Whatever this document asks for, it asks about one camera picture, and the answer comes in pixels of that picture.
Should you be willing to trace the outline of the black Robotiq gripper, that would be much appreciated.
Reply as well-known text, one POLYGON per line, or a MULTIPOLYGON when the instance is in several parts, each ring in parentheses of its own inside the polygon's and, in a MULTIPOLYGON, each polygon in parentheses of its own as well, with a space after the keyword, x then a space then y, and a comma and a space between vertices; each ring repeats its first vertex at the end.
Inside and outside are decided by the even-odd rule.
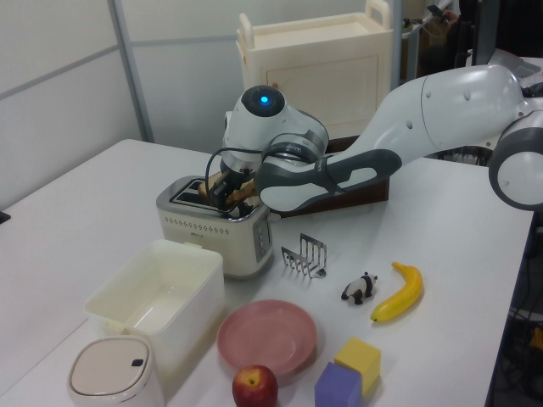
MULTIPOLYGON (((251 181, 255 173, 251 169, 241 169, 236 171, 230 169, 227 175, 227 181, 216 181, 212 187, 212 203, 216 208, 227 211, 231 204, 227 202, 233 189, 241 189, 243 185, 251 181)), ((241 219, 251 214, 252 206, 242 201, 237 205, 238 218, 241 219)))

